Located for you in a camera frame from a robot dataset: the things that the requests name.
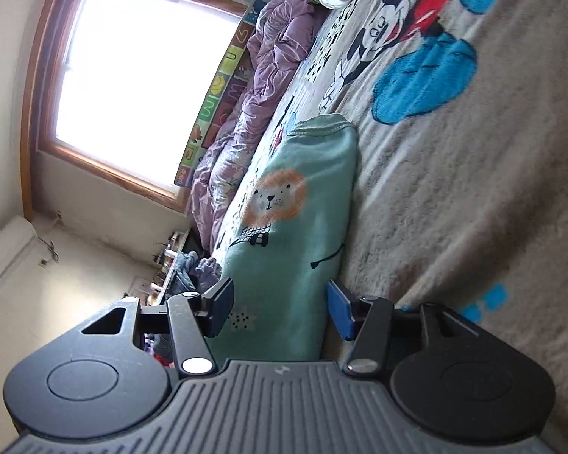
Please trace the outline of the teal lion print sweatshirt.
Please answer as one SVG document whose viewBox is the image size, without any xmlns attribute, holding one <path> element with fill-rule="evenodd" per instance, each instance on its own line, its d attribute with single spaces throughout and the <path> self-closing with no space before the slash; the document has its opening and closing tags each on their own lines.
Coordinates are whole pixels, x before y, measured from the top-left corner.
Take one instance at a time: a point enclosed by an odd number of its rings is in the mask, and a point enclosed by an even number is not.
<svg viewBox="0 0 568 454">
<path fill-rule="evenodd" d="M 225 239 L 222 274 L 235 285 L 235 302 L 209 342 L 217 363 L 318 359 L 356 163 L 357 131 L 341 115 L 287 129 L 244 192 L 239 225 Z"/>
</svg>

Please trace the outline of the folded blue jeans stack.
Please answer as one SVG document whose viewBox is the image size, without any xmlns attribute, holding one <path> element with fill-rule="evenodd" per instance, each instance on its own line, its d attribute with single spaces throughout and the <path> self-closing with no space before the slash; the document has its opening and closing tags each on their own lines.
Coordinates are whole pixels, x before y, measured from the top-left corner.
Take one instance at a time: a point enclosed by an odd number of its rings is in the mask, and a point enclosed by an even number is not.
<svg viewBox="0 0 568 454">
<path fill-rule="evenodd" d="M 222 277 L 222 267 L 213 258 L 200 258 L 195 251 L 178 253 L 173 263 L 170 286 L 166 291 L 168 297 L 184 292 L 209 290 Z"/>
</svg>

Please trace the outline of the cluttered white desk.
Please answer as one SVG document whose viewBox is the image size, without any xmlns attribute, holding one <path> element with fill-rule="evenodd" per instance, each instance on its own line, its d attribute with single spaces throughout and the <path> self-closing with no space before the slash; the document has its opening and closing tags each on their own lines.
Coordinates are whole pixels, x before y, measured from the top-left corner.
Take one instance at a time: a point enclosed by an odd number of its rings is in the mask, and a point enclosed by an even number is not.
<svg viewBox="0 0 568 454">
<path fill-rule="evenodd" d="M 190 229 L 173 232 L 166 243 L 158 245 L 154 255 L 157 271 L 150 279 L 135 277 L 124 297 L 136 297 L 145 306 L 161 305 L 174 275 L 174 266 L 179 253 L 183 253 Z"/>
</svg>

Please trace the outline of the colourful alphabet foam headboard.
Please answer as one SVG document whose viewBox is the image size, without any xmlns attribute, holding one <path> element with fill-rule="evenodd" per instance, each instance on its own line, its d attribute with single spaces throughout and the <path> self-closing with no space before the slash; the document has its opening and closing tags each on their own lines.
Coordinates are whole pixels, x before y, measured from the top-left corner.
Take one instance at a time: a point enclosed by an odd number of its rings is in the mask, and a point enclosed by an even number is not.
<svg viewBox="0 0 568 454">
<path fill-rule="evenodd" d="M 189 188 L 192 185 L 193 173 L 247 86 L 252 72 L 247 44 L 255 32 L 261 10 L 270 1 L 253 0 L 238 23 L 204 97 L 198 117 L 193 122 L 192 132 L 174 178 L 174 185 L 179 188 Z"/>
</svg>

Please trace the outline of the Mickey Mouse plush bed blanket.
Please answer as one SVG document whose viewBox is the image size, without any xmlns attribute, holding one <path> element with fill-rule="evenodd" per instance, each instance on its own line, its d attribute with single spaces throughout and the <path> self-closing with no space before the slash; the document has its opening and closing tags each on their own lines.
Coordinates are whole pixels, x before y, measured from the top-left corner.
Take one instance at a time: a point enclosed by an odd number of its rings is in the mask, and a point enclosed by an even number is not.
<svg viewBox="0 0 568 454">
<path fill-rule="evenodd" d="M 329 17 L 222 227 L 287 129 L 357 131 L 334 279 L 403 312 L 455 309 L 539 363 L 568 452 L 568 0 L 354 0 Z"/>
</svg>

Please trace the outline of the wooden framed window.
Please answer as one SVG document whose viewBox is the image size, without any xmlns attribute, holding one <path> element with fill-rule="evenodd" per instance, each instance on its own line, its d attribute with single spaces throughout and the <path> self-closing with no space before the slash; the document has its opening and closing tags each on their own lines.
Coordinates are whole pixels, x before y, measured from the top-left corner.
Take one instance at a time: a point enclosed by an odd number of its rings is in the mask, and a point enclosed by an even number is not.
<svg viewBox="0 0 568 454">
<path fill-rule="evenodd" d="M 175 212 L 172 182 L 225 30 L 249 0 L 43 0 L 21 118 L 23 209 L 106 202 L 94 175 Z"/>
</svg>

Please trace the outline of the purple crumpled duvet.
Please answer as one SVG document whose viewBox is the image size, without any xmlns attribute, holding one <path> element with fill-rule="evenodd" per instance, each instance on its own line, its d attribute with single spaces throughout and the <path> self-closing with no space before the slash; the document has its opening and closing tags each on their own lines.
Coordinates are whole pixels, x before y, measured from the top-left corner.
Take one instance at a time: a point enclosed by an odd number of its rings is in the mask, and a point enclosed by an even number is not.
<svg viewBox="0 0 568 454">
<path fill-rule="evenodd" d="M 307 0 L 271 0 L 258 15 L 247 43 L 253 73 L 190 187 L 190 213 L 204 250 L 214 250 L 225 212 L 323 22 L 323 9 Z"/>
</svg>

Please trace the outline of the white wall air conditioner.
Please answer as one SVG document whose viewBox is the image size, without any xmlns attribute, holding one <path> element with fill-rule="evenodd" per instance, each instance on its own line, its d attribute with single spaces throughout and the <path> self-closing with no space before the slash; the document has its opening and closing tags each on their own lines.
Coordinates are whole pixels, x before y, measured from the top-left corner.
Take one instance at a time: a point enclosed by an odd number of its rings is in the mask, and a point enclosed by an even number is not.
<svg viewBox="0 0 568 454">
<path fill-rule="evenodd" d="M 24 217 L 13 217 L 0 231 L 0 290 L 19 259 L 36 243 L 36 230 Z"/>
</svg>

